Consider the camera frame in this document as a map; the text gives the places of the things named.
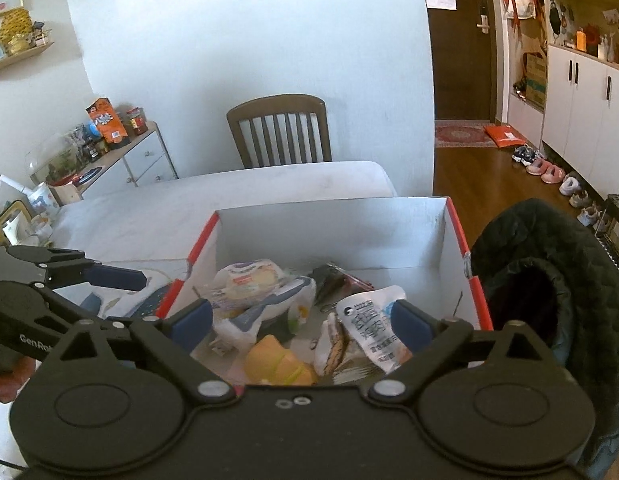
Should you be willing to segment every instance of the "blue gripper pad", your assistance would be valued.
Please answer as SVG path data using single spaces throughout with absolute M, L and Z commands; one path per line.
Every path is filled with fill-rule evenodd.
M 394 334 L 412 353 L 419 352 L 436 337 L 438 320 L 408 301 L 395 301 L 389 319 Z
M 191 353 L 205 339 L 212 327 L 211 303 L 207 300 L 196 300 L 177 314 L 163 322 L 163 333 Z

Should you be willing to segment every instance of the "sneaker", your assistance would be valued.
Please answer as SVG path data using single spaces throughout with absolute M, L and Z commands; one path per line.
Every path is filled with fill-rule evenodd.
M 565 178 L 565 170 L 554 164 L 547 168 L 547 171 L 541 175 L 541 180 L 545 184 L 559 184 Z
M 551 165 L 552 163 L 550 161 L 539 156 L 539 158 L 527 167 L 527 173 L 530 175 L 542 175 L 551 167 Z
M 576 209 L 587 207 L 591 203 L 592 199 L 589 198 L 589 195 L 584 189 L 576 191 L 569 199 L 569 205 L 571 207 L 575 207 Z
M 561 195 L 572 196 L 576 191 L 581 190 L 581 185 L 578 183 L 576 177 L 567 176 L 565 177 L 563 184 L 558 188 Z
M 523 160 L 523 153 L 525 153 L 525 150 L 527 148 L 529 148 L 529 146 L 527 144 L 525 144 L 524 146 L 519 146 L 518 148 L 513 150 L 513 153 L 512 153 L 513 160 L 515 160 L 516 162 L 522 161 Z
M 601 212 L 598 211 L 598 209 L 596 209 L 596 206 L 590 205 L 589 207 L 586 207 L 581 211 L 577 219 L 585 227 L 589 227 L 590 225 L 596 224 L 600 216 L 601 216 Z
M 539 152 L 537 152 L 534 148 L 526 146 L 525 152 L 523 153 L 523 156 L 521 157 L 521 162 L 523 163 L 523 166 L 527 167 L 531 163 L 533 163 L 537 158 L 539 158 L 539 156 L 540 156 Z

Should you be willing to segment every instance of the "orange package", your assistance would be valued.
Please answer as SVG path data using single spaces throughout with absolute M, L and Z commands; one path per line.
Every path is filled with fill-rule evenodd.
M 122 121 L 118 118 L 116 110 L 113 109 L 107 97 L 97 99 L 86 110 L 110 148 L 115 150 L 129 144 L 125 126 L 122 125 Z

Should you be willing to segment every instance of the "cardboard box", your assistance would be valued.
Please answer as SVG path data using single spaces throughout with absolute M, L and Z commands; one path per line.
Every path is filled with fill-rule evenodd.
M 526 99 L 535 105 L 545 108 L 547 85 L 547 60 L 533 54 L 527 56 L 527 90 Z
M 112 148 L 129 144 L 125 126 L 123 126 L 109 99 L 106 97 L 97 99 L 89 108 L 86 108 L 86 111 L 100 134 Z

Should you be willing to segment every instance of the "red rug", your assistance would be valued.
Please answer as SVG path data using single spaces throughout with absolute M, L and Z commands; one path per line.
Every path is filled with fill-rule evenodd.
M 496 143 L 485 133 L 484 123 L 436 121 L 436 148 L 495 148 Z

